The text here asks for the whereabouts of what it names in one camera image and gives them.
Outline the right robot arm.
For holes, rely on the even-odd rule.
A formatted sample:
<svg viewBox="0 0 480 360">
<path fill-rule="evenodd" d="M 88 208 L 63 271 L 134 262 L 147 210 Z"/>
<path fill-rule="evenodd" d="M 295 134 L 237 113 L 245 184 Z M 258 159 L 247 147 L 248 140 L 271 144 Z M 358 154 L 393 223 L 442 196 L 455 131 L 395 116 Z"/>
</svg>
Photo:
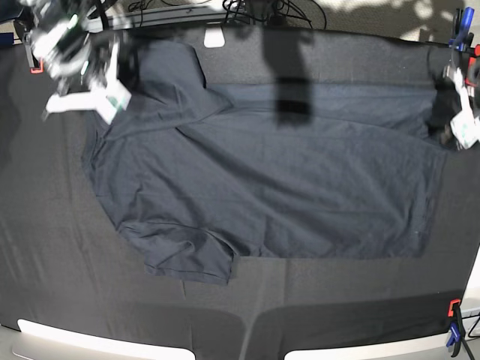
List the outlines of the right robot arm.
<svg viewBox="0 0 480 360">
<path fill-rule="evenodd" d="M 23 43 L 57 89 L 43 115 L 94 111 L 106 124 L 128 108 L 131 93 L 119 79 L 128 35 L 115 31 L 101 1 L 21 1 L 28 14 Z"/>
</svg>

